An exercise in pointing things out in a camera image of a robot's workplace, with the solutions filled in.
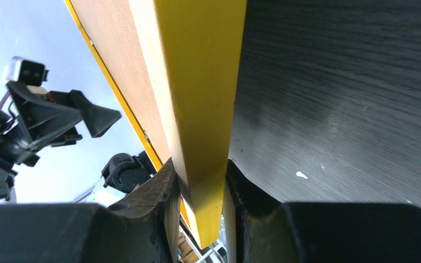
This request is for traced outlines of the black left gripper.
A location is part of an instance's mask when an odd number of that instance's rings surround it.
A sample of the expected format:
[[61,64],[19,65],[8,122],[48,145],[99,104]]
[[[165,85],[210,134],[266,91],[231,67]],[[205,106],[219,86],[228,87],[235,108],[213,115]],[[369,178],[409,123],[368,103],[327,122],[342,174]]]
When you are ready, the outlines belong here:
[[29,151],[77,144],[83,136],[75,126],[82,117],[92,138],[102,137],[122,117],[120,111],[93,104],[79,90],[69,92],[73,108],[36,95],[21,82],[9,81],[6,87],[18,111],[14,142]]

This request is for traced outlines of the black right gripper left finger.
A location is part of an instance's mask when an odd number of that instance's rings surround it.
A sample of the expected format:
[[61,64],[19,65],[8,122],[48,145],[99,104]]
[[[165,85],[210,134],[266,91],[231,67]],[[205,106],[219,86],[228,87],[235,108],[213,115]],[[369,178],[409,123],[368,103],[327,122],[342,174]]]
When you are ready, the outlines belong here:
[[179,208],[171,160],[109,207],[0,205],[0,262],[176,262]]

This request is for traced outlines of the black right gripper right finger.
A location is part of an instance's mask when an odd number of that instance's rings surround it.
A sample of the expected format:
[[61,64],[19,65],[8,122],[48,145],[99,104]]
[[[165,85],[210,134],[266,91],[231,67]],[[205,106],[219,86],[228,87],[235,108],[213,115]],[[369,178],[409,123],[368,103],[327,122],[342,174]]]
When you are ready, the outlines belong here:
[[229,161],[229,262],[421,262],[421,209],[399,203],[282,203]]

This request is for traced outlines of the yellow picture frame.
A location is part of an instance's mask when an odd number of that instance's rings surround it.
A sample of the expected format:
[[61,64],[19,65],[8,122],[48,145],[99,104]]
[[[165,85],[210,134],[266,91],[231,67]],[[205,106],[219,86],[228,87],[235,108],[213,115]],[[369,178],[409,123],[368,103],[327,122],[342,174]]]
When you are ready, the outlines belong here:
[[200,248],[219,238],[246,1],[66,1]]

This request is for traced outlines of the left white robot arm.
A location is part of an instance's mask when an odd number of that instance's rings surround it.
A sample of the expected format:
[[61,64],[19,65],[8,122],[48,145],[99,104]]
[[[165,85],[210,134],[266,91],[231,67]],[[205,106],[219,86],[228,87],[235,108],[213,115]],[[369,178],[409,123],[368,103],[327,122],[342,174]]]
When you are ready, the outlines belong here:
[[0,204],[91,201],[124,196],[155,173],[145,152],[135,154],[103,135],[117,110],[82,92],[38,91],[8,82],[0,106]]

